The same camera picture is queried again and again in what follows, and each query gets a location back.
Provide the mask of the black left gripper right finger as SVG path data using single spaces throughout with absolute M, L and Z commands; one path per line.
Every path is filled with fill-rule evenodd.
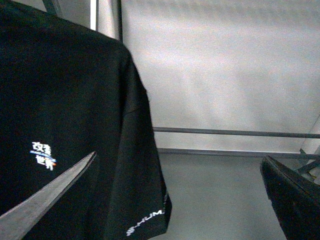
M 288 240 L 320 238 L 320 186 L 267 155 L 260 164 L 264 187 Z

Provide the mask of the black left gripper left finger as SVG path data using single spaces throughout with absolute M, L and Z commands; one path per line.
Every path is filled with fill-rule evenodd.
M 25 201 L 0 216 L 0 238 L 21 240 L 82 177 L 97 158 L 92 152 Z

